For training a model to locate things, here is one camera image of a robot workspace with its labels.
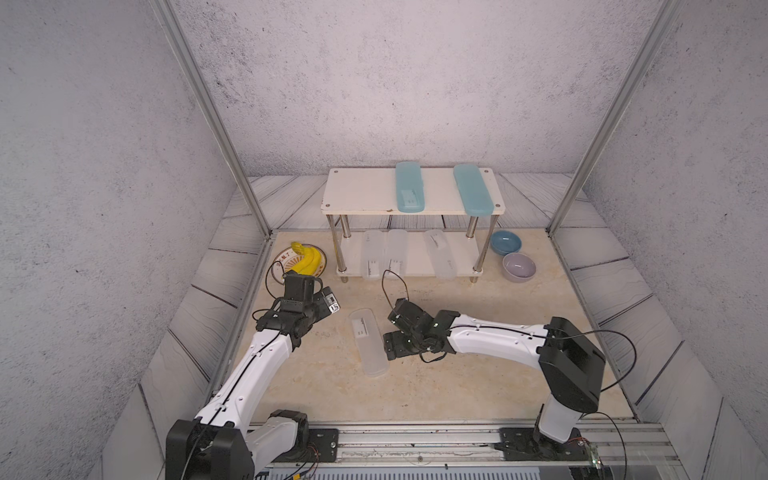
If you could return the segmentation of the clear pencil case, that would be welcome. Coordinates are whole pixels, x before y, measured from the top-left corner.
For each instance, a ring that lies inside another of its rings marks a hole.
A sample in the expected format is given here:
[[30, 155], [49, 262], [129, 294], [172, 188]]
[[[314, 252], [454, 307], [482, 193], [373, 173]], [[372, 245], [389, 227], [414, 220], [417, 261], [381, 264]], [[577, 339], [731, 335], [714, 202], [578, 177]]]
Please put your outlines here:
[[386, 234], [380, 230], [364, 233], [361, 247], [361, 274], [366, 280], [380, 278], [385, 270]]
[[373, 311], [367, 308], [355, 310], [349, 320], [364, 373], [369, 377], [383, 375], [388, 370], [388, 358]]
[[389, 276], [403, 277], [407, 270], [409, 234], [406, 230], [394, 229], [386, 234], [385, 269]]
[[448, 237], [441, 230], [428, 230], [423, 236], [435, 276], [439, 279], [454, 279], [457, 266]]

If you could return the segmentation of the blue pencil case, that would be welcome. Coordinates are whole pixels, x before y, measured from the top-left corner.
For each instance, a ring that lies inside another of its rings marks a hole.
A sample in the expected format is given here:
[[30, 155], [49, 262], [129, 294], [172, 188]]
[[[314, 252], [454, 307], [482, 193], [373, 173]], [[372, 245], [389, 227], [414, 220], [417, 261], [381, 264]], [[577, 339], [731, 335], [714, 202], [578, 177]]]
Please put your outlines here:
[[398, 210], [419, 213], [425, 209], [421, 166], [415, 161], [403, 161], [395, 167], [395, 193]]
[[476, 165], [459, 164], [453, 167], [453, 176], [464, 210], [471, 217], [488, 217], [495, 204]]

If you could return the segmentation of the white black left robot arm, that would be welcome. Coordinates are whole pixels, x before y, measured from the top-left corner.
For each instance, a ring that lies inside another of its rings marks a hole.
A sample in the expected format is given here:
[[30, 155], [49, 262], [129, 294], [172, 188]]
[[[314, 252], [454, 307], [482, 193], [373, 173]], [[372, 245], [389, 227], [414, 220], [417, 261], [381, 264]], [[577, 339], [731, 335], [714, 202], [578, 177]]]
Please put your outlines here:
[[167, 479], [254, 479], [275, 460], [315, 462], [307, 415], [277, 410], [251, 431], [250, 422], [272, 379], [313, 325], [339, 310], [330, 288], [290, 271], [284, 294], [257, 320], [251, 344], [207, 405], [175, 422], [166, 438]]

